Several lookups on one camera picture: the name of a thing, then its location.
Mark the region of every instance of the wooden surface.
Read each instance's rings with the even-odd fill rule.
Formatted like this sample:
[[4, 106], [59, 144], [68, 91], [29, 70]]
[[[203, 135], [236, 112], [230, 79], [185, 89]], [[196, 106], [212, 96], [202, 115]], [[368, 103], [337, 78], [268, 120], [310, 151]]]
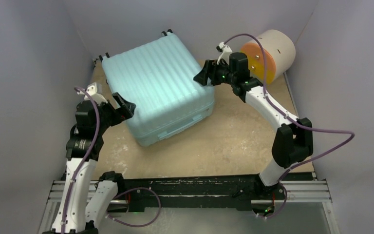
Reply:
[[[103, 95], [112, 100], [101, 63], [97, 63], [92, 82], [102, 84]], [[294, 113], [284, 77], [268, 86], [270, 94]], [[125, 123], [109, 128], [103, 135], [93, 179], [106, 171], [124, 178], [216, 176], [259, 173], [272, 159], [275, 132], [267, 120], [243, 103], [222, 84], [216, 87], [213, 114], [185, 131], [149, 147], [140, 146]], [[313, 171], [311, 163], [295, 171]]]

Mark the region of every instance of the purple cable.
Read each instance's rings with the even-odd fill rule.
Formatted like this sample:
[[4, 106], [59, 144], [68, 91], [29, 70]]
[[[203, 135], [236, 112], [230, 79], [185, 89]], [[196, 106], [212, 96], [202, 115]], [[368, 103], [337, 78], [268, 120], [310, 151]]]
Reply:
[[121, 223], [123, 225], [129, 226], [129, 227], [132, 227], [132, 228], [142, 228], [142, 227], [148, 226], [148, 225], [150, 225], [151, 223], [153, 223], [158, 218], [158, 216], [160, 215], [160, 212], [161, 212], [161, 201], [160, 201], [160, 198], [158, 197], [158, 195], [153, 190], [151, 190], [151, 189], [143, 188], [143, 187], [129, 189], [129, 190], [123, 192], [123, 193], [118, 194], [117, 196], [114, 197], [114, 199], [117, 199], [117, 198], [119, 198], [119, 197], [121, 197], [121, 196], [123, 196], [123, 195], [125, 195], [125, 194], [127, 194], [129, 192], [135, 191], [135, 190], [147, 190], [150, 193], [154, 194], [154, 196], [157, 198], [157, 201], [158, 201], [158, 211], [157, 211], [157, 214], [155, 215], [155, 217], [150, 222], [148, 222], [146, 224], [141, 224], [141, 225], [134, 225], [134, 224], [125, 223], [125, 222], [120, 221], [118, 219], [115, 219], [111, 215], [107, 214], [108, 218], [112, 219], [113, 221], [115, 221], [117, 223]]
[[[78, 91], [83, 92], [85, 94], [85, 96], [88, 97], [88, 99], [90, 100], [91, 104], [93, 105], [94, 110], [95, 110], [96, 127], [95, 127], [95, 133], [94, 133], [93, 140], [91, 141], [91, 144], [90, 144], [88, 150], [86, 151], [84, 157], [82, 158], [81, 162], [78, 164], [76, 170], [74, 171], [74, 173], [72, 175], [72, 178], [71, 178], [72, 181], [75, 181], [76, 176], [78, 175], [79, 170], [81, 169], [81, 167], [84, 164], [85, 160], [90, 155], [91, 150], [93, 149], [93, 147], [95, 145], [95, 141], [96, 141], [96, 138], [97, 138], [98, 132], [99, 132], [99, 121], [100, 121], [99, 120], [99, 112], [98, 112], [97, 104], [94, 101], [94, 99], [87, 93], [87, 91], [85, 91], [85, 89], [83, 89], [81, 87], [77, 87], [77, 86], [74, 87], [74, 89], [77, 92]], [[64, 208], [62, 209], [61, 234], [65, 234], [65, 220], [67, 219], [66, 213], [67, 213], [67, 210], [68, 210], [68, 205], [70, 204], [70, 198], [71, 198], [71, 192], [72, 192], [73, 185], [74, 185], [74, 183], [70, 183], [70, 185], [68, 186], [67, 194], [65, 195]]]
[[354, 137], [355, 137], [355, 133], [352, 132], [352, 131], [346, 131], [346, 130], [330, 130], [330, 129], [320, 129], [320, 128], [310, 128], [310, 127], [306, 127], [306, 126], [303, 126], [301, 124], [299, 124], [296, 120], [290, 118], [284, 111], [282, 111], [279, 107], [277, 107], [269, 98], [268, 96], [268, 93], [267, 93], [267, 85], [266, 85], [266, 78], [267, 78], [267, 59], [266, 59], [266, 53], [262, 47], [262, 44], [259, 42], [259, 40], [257, 40], [257, 38], [251, 34], [248, 34], [248, 33], [241, 33], [241, 34], [237, 34], [237, 35], [234, 35], [232, 37], [230, 37], [229, 39], [227, 39], [224, 43], [226, 44], [227, 42], [229, 42], [230, 40], [232, 40], [233, 38], [236, 38], [236, 37], [239, 37], [239, 36], [248, 36], [248, 37], [251, 37], [254, 41], [257, 42], [257, 44], [259, 45], [260, 47], [260, 50], [262, 51], [262, 56], [263, 56], [263, 93], [264, 93], [264, 97], [266, 98], [267, 102], [275, 109], [277, 110], [280, 114], [282, 114], [287, 120], [289, 120], [290, 122], [292, 122], [293, 124], [295, 124], [297, 127], [299, 128], [302, 128], [302, 129], [305, 129], [305, 130], [308, 130], [308, 131], [312, 131], [312, 132], [319, 132], [319, 133], [333, 133], [333, 134], [350, 134], [350, 137], [348, 139], [346, 139], [345, 141], [341, 142], [340, 144], [338, 144], [337, 146], [331, 148], [330, 150], [327, 150], [315, 157], [312, 157], [310, 158], [309, 160], [306, 160], [306, 161], [303, 161], [301, 163], [298, 163], [298, 164], [295, 164], [293, 166], [291, 166], [289, 169], [287, 169], [282, 175], [281, 177], [279, 178], [279, 184], [284, 188], [283, 190], [285, 191], [285, 197], [284, 197], [284, 201], [283, 201], [283, 204], [280, 206], [280, 208], [273, 213], [273, 215], [267, 217], [267, 218], [272, 218], [275, 216], [275, 213], [278, 213], [280, 212], [284, 205], [286, 204], [286, 201], [287, 201], [287, 190], [285, 189], [285, 187], [283, 186], [282, 183], [280, 183], [280, 181], [282, 179], [284, 179], [286, 177], [286, 175], [292, 170], [292, 169], [295, 169], [296, 167], [299, 167], [303, 164], [306, 164], [308, 162], [312, 162], [316, 159], [319, 159], [335, 150], [337, 150], [338, 148], [346, 145], [349, 141], [351, 141]]

